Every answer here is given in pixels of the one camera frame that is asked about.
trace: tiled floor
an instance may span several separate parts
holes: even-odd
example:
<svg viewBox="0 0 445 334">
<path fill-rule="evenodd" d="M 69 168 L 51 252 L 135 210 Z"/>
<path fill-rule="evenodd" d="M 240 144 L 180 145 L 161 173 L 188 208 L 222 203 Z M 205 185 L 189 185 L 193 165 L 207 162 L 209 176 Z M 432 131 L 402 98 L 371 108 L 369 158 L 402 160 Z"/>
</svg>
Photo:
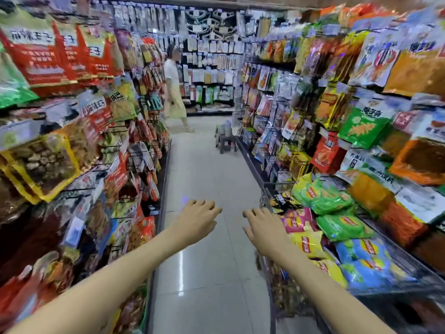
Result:
<svg viewBox="0 0 445 334">
<path fill-rule="evenodd" d="M 237 152 L 219 154 L 216 124 L 229 117 L 194 117 L 187 134 L 170 120 L 172 137 L 165 226 L 188 199 L 212 199 L 223 212 L 216 229 L 159 267 L 153 334 L 268 334 L 269 297 L 242 230 L 244 209 L 258 207 L 261 191 Z M 311 319 L 280 321 L 277 333 L 319 333 Z"/>
</svg>

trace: left hand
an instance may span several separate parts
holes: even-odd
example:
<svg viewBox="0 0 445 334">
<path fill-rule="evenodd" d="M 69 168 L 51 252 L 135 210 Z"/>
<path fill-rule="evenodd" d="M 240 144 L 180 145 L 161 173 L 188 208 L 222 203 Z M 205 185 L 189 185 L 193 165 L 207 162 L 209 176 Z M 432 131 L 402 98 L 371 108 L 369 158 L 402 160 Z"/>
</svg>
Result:
<svg viewBox="0 0 445 334">
<path fill-rule="evenodd" d="M 167 229 L 171 231 L 181 249 L 205 238 L 216 226 L 215 218 L 223 211 L 214 201 L 191 200 L 179 213 L 178 219 Z"/>
</svg>

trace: woman's hair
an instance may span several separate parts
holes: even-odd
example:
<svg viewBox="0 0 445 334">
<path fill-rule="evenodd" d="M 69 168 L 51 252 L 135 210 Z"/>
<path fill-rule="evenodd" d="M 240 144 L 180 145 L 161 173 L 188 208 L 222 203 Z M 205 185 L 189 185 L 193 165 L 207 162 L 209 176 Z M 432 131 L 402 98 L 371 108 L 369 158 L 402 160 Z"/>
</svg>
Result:
<svg viewBox="0 0 445 334">
<path fill-rule="evenodd" d="M 179 48 L 175 47 L 175 45 L 173 43 L 170 43 L 167 47 L 167 58 L 173 58 L 173 53 L 179 50 Z"/>
</svg>

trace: right hand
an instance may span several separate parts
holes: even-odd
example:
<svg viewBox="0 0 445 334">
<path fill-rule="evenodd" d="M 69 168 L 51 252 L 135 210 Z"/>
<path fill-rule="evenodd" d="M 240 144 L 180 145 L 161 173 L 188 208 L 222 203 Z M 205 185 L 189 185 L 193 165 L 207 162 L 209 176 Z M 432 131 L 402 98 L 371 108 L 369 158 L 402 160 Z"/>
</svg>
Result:
<svg viewBox="0 0 445 334">
<path fill-rule="evenodd" d="M 242 216 L 250 224 L 250 227 L 243 227 L 244 232 L 262 255 L 279 263 L 295 248 L 280 218 L 268 209 L 254 208 L 243 211 Z"/>
<path fill-rule="evenodd" d="M 167 230 L 173 233 L 179 250 L 182 250 L 208 236 L 216 226 L 216 216 L 222 211 L 222 208 L 215 207 L 212 200 L 191 200 Z"/>
</svg>

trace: person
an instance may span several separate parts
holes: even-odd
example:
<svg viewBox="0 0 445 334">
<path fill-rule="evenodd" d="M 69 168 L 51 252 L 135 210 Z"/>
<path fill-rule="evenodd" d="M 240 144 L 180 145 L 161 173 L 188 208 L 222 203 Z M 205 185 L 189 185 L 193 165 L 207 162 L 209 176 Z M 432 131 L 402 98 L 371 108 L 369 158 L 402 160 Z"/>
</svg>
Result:
<svg viewBox="0 0 445 334">
<path fill-rule="evenodd" d="M 187 112 L 179 90 L 179 74 L 176 62 L 181 61 L 181 50 L 173 44 L 167 47 L 167 60 L 164 63 L 164 74 L 167 100 L 165 101 L 165 112 L 167 117 L 181 118 L 182 124 L 187 132 L 194 132 L 188 125 Z"/>
<path fill-rule="evenodd" d="M 164 260 L 212 232 L 221 211 L 213 201 L 189 201 L 178 218 L 152 240 L 71 287 L 8 334 L 98 333 L 109 315 Z M 277 215 L 265 208 L 243 215 L 250 224 L 244 231 L 253 245 L 297 281 L 334 332 L 395 334 L 290 241 Z"/>
</svg>

